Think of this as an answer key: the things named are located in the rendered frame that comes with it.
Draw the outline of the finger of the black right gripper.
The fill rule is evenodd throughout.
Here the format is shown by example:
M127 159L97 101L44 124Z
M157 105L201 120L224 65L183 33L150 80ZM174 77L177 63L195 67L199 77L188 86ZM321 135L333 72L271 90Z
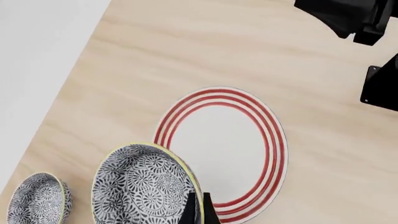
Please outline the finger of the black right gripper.
M295 0L294 7L322 21L341 39L373 46L394 16L394 0Z
M398 54L382 67L368 67L360 102L398 110Z

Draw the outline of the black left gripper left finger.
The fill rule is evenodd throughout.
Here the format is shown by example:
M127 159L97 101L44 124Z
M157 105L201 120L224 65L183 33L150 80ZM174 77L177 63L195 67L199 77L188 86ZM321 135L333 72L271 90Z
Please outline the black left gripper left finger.
M190 192L178 224L201 224L202 193Z

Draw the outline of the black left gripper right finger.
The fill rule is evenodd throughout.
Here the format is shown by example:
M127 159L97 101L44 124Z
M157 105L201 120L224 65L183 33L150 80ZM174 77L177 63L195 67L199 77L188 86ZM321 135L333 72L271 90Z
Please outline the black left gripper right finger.
M221 224L213 206L211 195L208 192L203 193L204 224Z

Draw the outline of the white plate with red rings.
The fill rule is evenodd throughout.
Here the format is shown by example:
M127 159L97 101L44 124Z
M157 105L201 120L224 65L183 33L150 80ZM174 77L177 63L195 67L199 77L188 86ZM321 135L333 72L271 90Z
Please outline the white plate with red rings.
M214 86L183 96L160 119L152 140L186 162L222 224L258 216L286 177L289 153L279 120L240 89Z

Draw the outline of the small black patterned bowl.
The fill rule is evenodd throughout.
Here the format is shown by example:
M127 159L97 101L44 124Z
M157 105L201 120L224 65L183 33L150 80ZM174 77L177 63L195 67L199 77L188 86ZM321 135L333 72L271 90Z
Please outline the small black patterned bowl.
M7 224L65 224L72 209L68 185L50 173L26 178L14 191Z

